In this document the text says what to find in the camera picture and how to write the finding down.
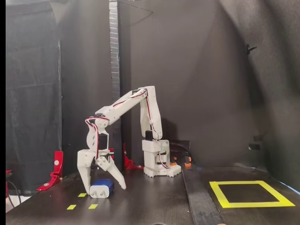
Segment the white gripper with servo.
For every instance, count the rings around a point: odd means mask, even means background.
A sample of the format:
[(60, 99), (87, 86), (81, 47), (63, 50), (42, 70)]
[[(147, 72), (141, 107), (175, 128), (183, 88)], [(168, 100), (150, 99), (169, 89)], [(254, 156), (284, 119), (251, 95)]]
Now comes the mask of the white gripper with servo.
[(86, 193), (90, 195), (90, 166), (92, 162), (105, 172), (109, 172), (119, 183), (122, 189), (126, 189), (125, 179), (114, 163), (108, 150), (99, 150), (98, 154), (91, 150), (80, 150), (77, 153), (77, 168), (81, 176)]

